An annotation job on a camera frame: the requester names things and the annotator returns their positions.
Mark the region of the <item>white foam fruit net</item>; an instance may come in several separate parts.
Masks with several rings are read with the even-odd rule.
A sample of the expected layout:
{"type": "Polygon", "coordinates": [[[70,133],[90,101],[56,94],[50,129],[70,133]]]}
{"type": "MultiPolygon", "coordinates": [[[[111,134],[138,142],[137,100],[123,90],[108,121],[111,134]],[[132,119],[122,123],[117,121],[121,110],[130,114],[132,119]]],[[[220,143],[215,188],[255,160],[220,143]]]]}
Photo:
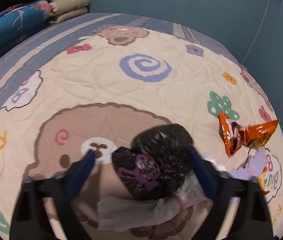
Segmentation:
{"type": "Polygon", "coordinates": [[[248,157],[248,161],[244,166],[233,168],[229,174],[233,178],[242,180],[258,180],[266,167],[266,150],[260,147],[254,155],[248,157]]]}

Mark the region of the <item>black plastic wrapper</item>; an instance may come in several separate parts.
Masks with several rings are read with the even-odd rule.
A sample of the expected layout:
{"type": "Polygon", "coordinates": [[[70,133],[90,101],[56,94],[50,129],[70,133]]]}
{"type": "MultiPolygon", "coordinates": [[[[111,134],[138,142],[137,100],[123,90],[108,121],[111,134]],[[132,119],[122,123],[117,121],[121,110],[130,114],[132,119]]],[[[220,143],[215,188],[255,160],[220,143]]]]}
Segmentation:
{"type": "Polygon", "coordinates": [[[192,147],[193,139],[183,126],[156,126],[134,137],[130,148],[115,150],[112,164],[133,199],[170,198],[191,171],[187,150],[192,147]]]}

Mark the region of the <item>cream cartoon bear quilt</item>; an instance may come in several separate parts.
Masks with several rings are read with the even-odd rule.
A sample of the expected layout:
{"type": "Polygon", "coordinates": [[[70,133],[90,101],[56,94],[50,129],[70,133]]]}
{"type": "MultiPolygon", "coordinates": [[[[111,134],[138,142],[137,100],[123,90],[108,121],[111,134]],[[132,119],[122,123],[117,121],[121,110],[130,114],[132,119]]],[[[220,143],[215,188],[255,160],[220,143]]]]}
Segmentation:
{"type": "Polygon", "coordinates": [[[127,25],[81,37],[30,75],[0,109],[0,236],[8,239],[22,179],[49,178],[97,151],[97,194],[107,193],[110,153],[152,126],[178,123],[195,147],[231,171],[218,113],[242,126],[276,120],[248,70],[201,44],[127,25]]]}

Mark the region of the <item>grey striped bed sheet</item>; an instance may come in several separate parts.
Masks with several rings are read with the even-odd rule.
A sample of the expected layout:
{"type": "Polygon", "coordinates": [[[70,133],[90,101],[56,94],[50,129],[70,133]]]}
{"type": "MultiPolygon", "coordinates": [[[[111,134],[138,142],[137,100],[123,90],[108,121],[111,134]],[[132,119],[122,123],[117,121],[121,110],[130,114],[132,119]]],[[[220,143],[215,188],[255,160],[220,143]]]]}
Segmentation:
{"type": "Polygon", "coordinates": [[[198,43],[227,59],[237,59],[220,42],[180,24],[145,16],[90,13],[53,24],[27,38],[0,58],[0,109],[30,75],[81,37],[93,36],[105,25],[141,27],[198,43]]]}

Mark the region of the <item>blue floral folded blanket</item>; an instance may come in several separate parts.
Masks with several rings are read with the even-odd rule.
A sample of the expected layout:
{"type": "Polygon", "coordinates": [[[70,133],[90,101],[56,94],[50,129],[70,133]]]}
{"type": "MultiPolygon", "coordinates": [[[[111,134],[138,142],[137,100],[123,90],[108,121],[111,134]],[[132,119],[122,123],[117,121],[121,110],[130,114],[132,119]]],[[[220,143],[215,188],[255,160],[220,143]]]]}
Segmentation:
{"type": "Polygon", "coordinates": [[[0,16],[0,57],[45,28],[51,8],[46,0],[12,9],[0,16]]]}

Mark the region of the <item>beige folded blanket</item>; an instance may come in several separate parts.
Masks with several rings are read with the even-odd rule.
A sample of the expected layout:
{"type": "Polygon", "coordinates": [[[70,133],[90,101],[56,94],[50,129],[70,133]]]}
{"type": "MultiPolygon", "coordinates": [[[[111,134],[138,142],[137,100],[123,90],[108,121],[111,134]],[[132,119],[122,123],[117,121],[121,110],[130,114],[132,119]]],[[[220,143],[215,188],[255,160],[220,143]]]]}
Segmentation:
{"type": "Polygon", "coordinates": [[[88,13],[90,0],[53,0],[49,3],[50,24],[59,24],[71,18],[88,13]]]}

